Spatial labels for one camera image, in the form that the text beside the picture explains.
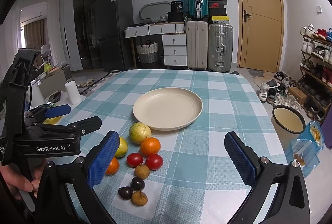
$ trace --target tablecloth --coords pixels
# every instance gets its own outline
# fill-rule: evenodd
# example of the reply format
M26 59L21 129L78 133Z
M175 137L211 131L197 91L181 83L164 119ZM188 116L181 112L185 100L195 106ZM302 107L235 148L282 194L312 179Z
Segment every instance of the tablecloth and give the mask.
M144 93L163 87L181 87L197 93L203 101L203 111L184 129L152 131L160 140L159 154L164 164L145 180L143 192L148 203L136 207L117 195L118 188L130 185L134 176L126 157L119 159L119 171L105 175L94 190L118 224L227 223L250 187L244 185L224 148L225 134L235 131L258 156L286 164L270 118L245 78L205 71L129 70L108 79L60 124L92 116L102 119L98 131L81 138L81 155L86 155L109 130L128 140L129 128L137 122L132 113L135 101ZM128 146L127 155L139 150L131 143ZM74 158L59 158L56 164L69 163ZM256 223L264 219L275 189L276 186L271 188ZM72 188L70 193L77 212L87 220Z

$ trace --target plate rim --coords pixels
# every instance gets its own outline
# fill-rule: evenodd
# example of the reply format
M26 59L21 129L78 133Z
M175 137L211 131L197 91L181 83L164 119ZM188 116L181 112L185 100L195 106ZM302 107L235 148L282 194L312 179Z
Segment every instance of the plate rim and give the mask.
M141 96L135 101L135 103L134 103L134 105L133 105L133 107L132 107L132 112L133 112L135 118L136 118L139 122L141 122L141 121L137 118L137 116L136 116L136 114L135 114L135 106L136 106L136 104L137 104L137 101L138 101L140 98L142 98L142 97L143 97L145 94L147 94L147 93L154 92L154 91L161 90L161 89L168 89L168 88L175 88L175 89L186 90L186 91L189 91L189 92L195 94L195 95L198 97L198 99L200 100L200 102L201 102L201 109L200 109L200 112L199 112L199 113L197 114L197 116L196 116L194 119L192 119L191 121L188 121L187 123L185 123L185 124L183 124L183 125L180 125L180 126L177 126L177 127L172 127L172 128L158 128L158 127L154 127L154 126L149 126L148 124L147 124L147 126L149 126L151 129L159 130L159 131L172 131L172 130L178 130L178 129L182 129L182 128L184 128L184 127L190 125L191 123L193 123L193 122L198 118L198 116L200 116L200 114L201 114L202 111L203 111L203 100L202 100L202 98L200 98L200 96L199 96L197 93L195 93L195 92L193 92L193 91L191 91L191 90L185 89L185 88L181 88L181 87L163 87L163 88L157 88L157 89L154 89L154 90L148 91L148 92L144 93L143 95L141 95Z

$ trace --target white sheer curtain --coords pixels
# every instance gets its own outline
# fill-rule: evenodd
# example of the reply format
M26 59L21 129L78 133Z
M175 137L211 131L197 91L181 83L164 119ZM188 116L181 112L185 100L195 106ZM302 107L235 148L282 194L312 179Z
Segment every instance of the white sheer curtain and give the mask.
M21 2L22 0L16 0L5 21L0 25L0 81L21 48Z
M47 0L47 31L53 64L66 61L60 30L59 0Z

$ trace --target screw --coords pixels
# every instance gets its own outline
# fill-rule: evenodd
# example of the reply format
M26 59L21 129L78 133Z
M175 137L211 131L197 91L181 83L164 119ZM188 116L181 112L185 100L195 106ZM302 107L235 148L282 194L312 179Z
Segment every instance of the screw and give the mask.
M78 158L75 159L76 163L82 163L84 161L84 156L79 156Z
M293 165L295 168L298 168L298 166L300 166L300 164L299 164L297 161L293 161L293 162L292 162L292 165Z
M266 156L262 156L261 157L261 162L263 162L264 164L267 164L267 163L270 162L270 160Z

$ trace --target paper towel roll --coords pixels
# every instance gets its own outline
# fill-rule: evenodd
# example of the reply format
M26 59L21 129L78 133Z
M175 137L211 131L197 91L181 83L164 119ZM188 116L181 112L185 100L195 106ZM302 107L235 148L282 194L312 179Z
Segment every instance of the paper towel roll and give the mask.
M38 83L36 80L31 82L32 85L32 100L31 108L38 107L39 105L45 104L45 99L39 89Z
M67 94L68 94L68 97L69 97L69 101L72 105L74 105L74 104L81 101L81 97L80 97L80 94L77 90L77 86L76 86L75 81L67 82L64 85L64 88L66 88L66 91L67 91Z

